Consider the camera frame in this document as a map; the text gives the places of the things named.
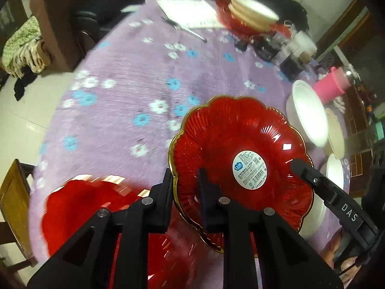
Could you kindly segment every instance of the pink container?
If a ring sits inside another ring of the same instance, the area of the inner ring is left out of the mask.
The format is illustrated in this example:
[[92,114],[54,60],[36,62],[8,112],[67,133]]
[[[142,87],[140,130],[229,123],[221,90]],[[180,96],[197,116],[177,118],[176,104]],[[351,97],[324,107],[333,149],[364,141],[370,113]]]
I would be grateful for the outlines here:
[[330,73],[313,86],[314,91],[320,97],[322,104],[332,101],[334,98],[343,95],[351,86],[342,67],[330,69]]

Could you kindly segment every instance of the round table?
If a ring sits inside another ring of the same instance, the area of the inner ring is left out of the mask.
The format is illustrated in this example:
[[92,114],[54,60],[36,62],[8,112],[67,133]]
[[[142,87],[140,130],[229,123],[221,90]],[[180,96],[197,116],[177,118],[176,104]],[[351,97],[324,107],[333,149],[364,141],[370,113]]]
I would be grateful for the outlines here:
[[[258,58],[250,45],[246,52],[236,49],[226,29],[196,30],[204,43],[161,16],[156,1],[148,0],[120,22],[87,54],[55,111],[30,198],[29,233],[39,261],[49,257],[40,228],[45,200],[68,179],[119,175],[141,187],[160,183],[183,116],[215,95],[250,95],[286,113],[292,83],[279,66]],[[298,78],[314,84],[316,74],[309,66]],[[322,149],[308,153],[315,168],[326,160]],[[348,191],[346,159],[343,166]],[[319,251],[339,227],[327,210],[309,242]]]

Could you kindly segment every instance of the plate label sticker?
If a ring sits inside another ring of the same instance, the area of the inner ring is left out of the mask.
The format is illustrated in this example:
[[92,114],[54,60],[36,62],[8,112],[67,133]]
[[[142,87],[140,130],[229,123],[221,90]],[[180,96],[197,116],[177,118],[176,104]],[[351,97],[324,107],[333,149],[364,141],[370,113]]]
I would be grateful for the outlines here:
[[258,153],[242,151],[232,162],[232,173],[243,188],[255,190],[261,188],[266,181],[266,163]]

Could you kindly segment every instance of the tiled floor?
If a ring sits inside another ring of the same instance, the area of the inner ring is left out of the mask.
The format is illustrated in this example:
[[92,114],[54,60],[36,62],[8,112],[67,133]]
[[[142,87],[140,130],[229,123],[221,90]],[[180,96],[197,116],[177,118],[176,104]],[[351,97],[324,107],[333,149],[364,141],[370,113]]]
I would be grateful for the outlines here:
[[[72,73],[46,70],[26,87],[20,101],[13,96],[16,80],[8,79],[0,91],[0,185],[15,158],[23,163],[36,163],[53,112],[72,79]],[[0,246],[0,257],[5,257],[7,264],[24,260],[14,243]],[[19,275],[27,283],[35,271],[36,267],[27,267]]]

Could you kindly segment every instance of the red plate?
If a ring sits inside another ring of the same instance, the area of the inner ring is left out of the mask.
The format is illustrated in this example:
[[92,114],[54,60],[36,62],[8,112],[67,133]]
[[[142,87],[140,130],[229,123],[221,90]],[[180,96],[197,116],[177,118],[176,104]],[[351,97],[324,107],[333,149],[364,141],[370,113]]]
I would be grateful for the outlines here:
[[[47,198],[41,225],[50,256],[101,207],[118,211],[148,195],[148,190],[132,188],[124,184],[124,181],[119,182],[122,177],[108,177],[108,181],[89,181],[93,179],[92,176],[81,176],[75,178],[87,180],[70,180]],[[113,286],[119,241],[120,238],[115,250],[109,288]],[[199,237],[175,208],[168,232],[165,235],[150,234],[148,244],[148,288],[186,288],[195,277],[198,260],[204,255],[203,247],[206,246],[199,247]]]
[[[267,175],[263,169],[255,175],[255,179],[264,177],[257,189],[241,186],[235,179],[233,166],[239,163],[234,159],[242,151],[253,151],[265,163],[262,167]],[[180,133],[171,142],[169,163],[176,206],[206,244],[223,251],[222,235],[206,235],[201,227],[196,171],[205,168],[209,180],[220,185],[225,196],[253,210],[272,207],[299,231],[314,194],[292,175],[289,163],[294,158],[313,165],[301,135],[281,112],[252,97],[214,97],[185,116]]]

